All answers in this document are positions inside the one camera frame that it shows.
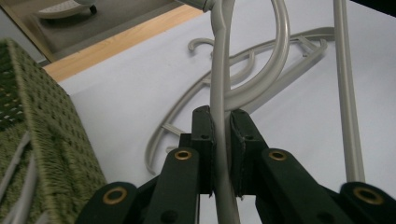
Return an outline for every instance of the white table surface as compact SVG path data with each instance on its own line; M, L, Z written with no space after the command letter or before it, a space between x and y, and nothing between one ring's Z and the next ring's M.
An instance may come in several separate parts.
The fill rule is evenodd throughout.
M291 33L333 26L332 1L286 0ZM366 181L396 197L396 19L348 2L348 24ZM108 182L140 186L152 176L144 165L150 135L177 98L210 68L213 38L206 13L99 63L61 83L71 95ZM275 37L270 1L236 1L231 54ZM255 72L269 53L259 56ZM287 64L301 59L290 48ZM237 71L243 63L232 67ZM323 59L251 117L270 147L291 152L319 184L338 191L346 182L334 43ZM189 132L191 111L209 104L203 90L177 117ZM157 154L161 171L168 136ZM217 223L214 199L202 197L201 223ZM240 203L242 223L258 223L254 201Z

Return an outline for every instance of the metal grommet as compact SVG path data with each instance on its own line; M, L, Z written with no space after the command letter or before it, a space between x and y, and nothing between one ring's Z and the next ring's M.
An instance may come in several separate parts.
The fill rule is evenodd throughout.
M106 194L103 196L103 202L105 204L116 204L122 202L126 195L128 194L127 190L123 187L115 187L114 189L110 189Z
M189 158L191 158L191 156L192 156L192 154L187 150L180 150L177 153L175 153L176 159L178 159L180 161L186 161Z
M284 161L288 157L283 151L271 151L268 155L276 161Z
M355 194L357 198L359 198L360 200L366 203L370 203L374 205L380 205L384 203L384 199L382 198L382 196L372 189L367 189L364 187L356 187L353 189L353 194Z

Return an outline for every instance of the woven basket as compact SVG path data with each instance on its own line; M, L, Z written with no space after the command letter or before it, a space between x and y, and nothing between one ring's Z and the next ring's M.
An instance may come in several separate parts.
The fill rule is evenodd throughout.
M30 155L38 184L29 223L47 212L49 223L74 223L106 181L78 114L66 92L14 41L0 41L0 177L23 134L22 155L0 203L0 221L19 199Z

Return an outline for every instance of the green woven basket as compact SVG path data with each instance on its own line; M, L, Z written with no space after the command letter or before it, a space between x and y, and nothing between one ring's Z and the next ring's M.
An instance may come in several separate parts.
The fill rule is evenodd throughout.
M38 186L28 223L47 212L49 223L74 223L106 181L66 92L11 39L0 41L0 177L23 134L30 145L0 203L0 221L19 199L30 155Z

